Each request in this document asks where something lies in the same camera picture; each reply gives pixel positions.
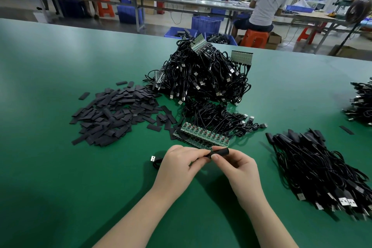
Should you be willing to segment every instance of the bundle of usb cables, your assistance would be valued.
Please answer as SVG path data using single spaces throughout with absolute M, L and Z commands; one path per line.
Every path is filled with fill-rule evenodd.
M 272 136 L 280 171 L 299 200 L 307 200 L 318 210 L 346 211 L 354 220 L 367 219 L 372 210 L 372 190 L 365 183 L 368 176 L 346 164 L 338 151 L 330 151 L 318 130 Z
M 220 52 L 206 42 L 202 35 L 198 38 L 179 40 L 178 48 L 155 77 L 149 74 L 145 81 L 152 82 L 154 89 L 179 99 L 183 104 L 186 97 L 195 100 L 231 102 L 237 105 L 251 88 L 247 74 L 251 67 L 251 54 L 238 54 L 234 61 L 226 52 Z
M 366 84 L 351 82 L 351 85 L 357 90 L 355 98 L 351 98 L 351 108 L 343 110 L 350 116 L 349 121 L 358 120 L 372 126 L 372 77 Z
M 230 113 L 226 107 L 227 103 L 224 102 L 214 104 L 207 100 L 196 101 L 187 97 L 182 116 L 184 121 L 192 123 L 194 126 L 229 139 L 233 136 L 242 137 L 246 133 L 267 127 L 266 124 L 253 123 L 253 116 Z

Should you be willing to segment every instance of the forearm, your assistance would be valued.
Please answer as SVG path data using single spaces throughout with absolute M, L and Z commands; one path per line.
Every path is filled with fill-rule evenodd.
M 266 198 L 243 208 L 252 222 L 261 248 L 298 248 Z
M 172 201 L 149 191 L 94 248 L 144 248 Z

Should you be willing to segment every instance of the green circuit board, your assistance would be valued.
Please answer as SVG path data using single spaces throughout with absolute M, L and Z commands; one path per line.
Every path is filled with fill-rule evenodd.
M 212 144 L 205 141 L 205 140 L 202 140 L 202 139 L 199 139 L 199 138 L 193 138 L 193 137 L 190 137 L 188 134 L 185 134 L 187 135 L 187 139 L 183 139 L 179 136 L 179 134 L 177 133 L 177 131 L 175 131 L 173 134 L 172 134 L 175 138 L 177 138 L 178 140 L 180 141 L 183 141 L 193 147 L 196 147 L 196 148 L 199 148 L 199 149 L 208 149 L 208 150 L 212 150 Z
M 201 127 L 197 127 L 193 124 L 185 122 L 182 127 L 181 131 L 184 133 L 188 133 L 189 135 L 200 138 L 202 140 L 210 142 L 212 145 L 218 145 L 222 147 L 229 146 L 229 138 L 219 135 L 216 133 L 211 132 L 210 130 L 206 130 Z

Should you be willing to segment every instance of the workbench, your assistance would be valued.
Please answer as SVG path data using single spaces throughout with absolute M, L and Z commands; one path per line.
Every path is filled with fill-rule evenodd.
M 97 2 L 97 0 L 86 0 L 86 1 L 91 1 L 91 2 Z M 162 2 L 163 4 L 178 4 L 178 5 L 183 5 L 183 6 L 192 6 L 198 8 L 198 14 L 199 15 L 204 15 L 204 16 L 223 16 L 227 18 L 227 24 L 225 27 L 225 34 L 231 34 L 233 22 L 238 18 L 238 14 L 240 12 L 242 13 L 251 13 L 253 11 L 252 8 L 249 7 L 249 4 L 244 4 L 244 3 L 238 3 L 238 2 L 226 2 L 226 1 L 221 1 L 221 0 L 131 0 L 131 4 L 126 4 L 126 3 L 121 3 L 118 1 L 105 1 L 105 3 L 108 4 L 114 4 L 114 5 L 125 5 L 125 6 L 133 6 L 135 8 L 135 14 L 136 14 L 136 26 L 137 26 L 137 32 L 140 32 L 141 29 L 145 28 L 146 21 L 145 21 L 145 12 L 144 8 L 150 8 L 150 9 L 157 9 L 159 10 L 160 8 L 155 7 L 155 6 L 149 6 L 145 5 L 144 1 L 157 1 L 157 2 Z M 46 13 L 46 10 L 44 8 L 44 4 L 42 1 L 40 1 L 40 6 L 42 8 L 43 14 L 48 21 L 48 14 Z M 206 9 L 206 12 L 203 12 L 200 10 L 200 8 Z M 221 9 L 221 10 L 226 10 L 228 12 L 227 15 L 221 15 L 221 14 L 213 14 L 210 12 L 211 8 L 216 8 L 216 9 Z M 142 10 L 142 18 L 143 18 L 143 23 L 139 24 L 139 10 Z M 175 12 L 183 12 L 183 13 L 190 13 L 190 14 L 195 14 L 195 10 L 185 10 L 183 9 L 174 9 L 174 8 L 168 8 L 164 6 L 162 10 L 165 11 L 175 11 Z M 283 19 L 287 18 L 290 19 L 291 21 L 279 21 L 274 19 L 273 24 L 276 25 L 291 25 L 292 27 L 300 27 L 300 28 L 305 28 L 309 27 L 311 28 L 311 33 L 310 35 L 313 35 L 317 32 L 319 29 L 319 26 L 323 22 L 330 22 L 331 25 L 327 28 L 322 29 L 322 31 L 325 33 L 322 40 L 320 43 L 316 46 L 314 49 L 314 54 L 316 54 L 327 38 L 328 34 L 331 31 L 337 31 L 337 32 L 350 32 L 348 29 L 337 29 L 338 26 L 344 25 L 346 26 L 345 21 L 343 20 L 338 20 L 334 19 L 331 17 L 326 16 L 325 13 L 321 12 L 313 12 L 313 13 L 299 13 L 299 14 L 282 14 L 280 18 Z M 310 37 L 306 40 L 305 44 L 308 44 L 310 40 Z
M 115 88 L 115 82 L 143 84 L 144 75 L 174 53 L 176 41 L 0 19 L 1 247 L 90 248 L 151 188 L 157 174 L 151 156 L 185 144 L 170 140 L 168 131 L 154 132 L 139 123 L 108 147 L 72 146 L 79 127 L 69 121 L 96 92 Z M 372 63 L 215 46 L 229 55 L 231 50 L 253 53 L 252 88 L 229 108 L 268 128 L 233 139 L 229 147 L 256 160 L 268 202 L 299 247 L 369 247 L 371 220 L 354 222 L 337 212 L 337 222 L 283 186 L 264 133 L 319 129 L 329 149 L 372 177 L 372 128 L 348 122 L 341 112 L 355 95 L 350 81 L 367 81 Z M 89 97 L 78 100 L 86 91 Z M 179 111 L 166 96 L 158 102 L 173 114 Z M 210 163 L 165 214 L 147 247 L 259 246 L 227 179 Z

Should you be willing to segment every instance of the gray t-shirt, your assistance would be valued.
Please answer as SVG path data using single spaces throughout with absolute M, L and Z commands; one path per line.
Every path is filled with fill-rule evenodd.
M 287 0 L 254 0 L 256 6 L 253 10 L 249 22 L 258 26 L 271 25 L 275 12 L 283 8 Z

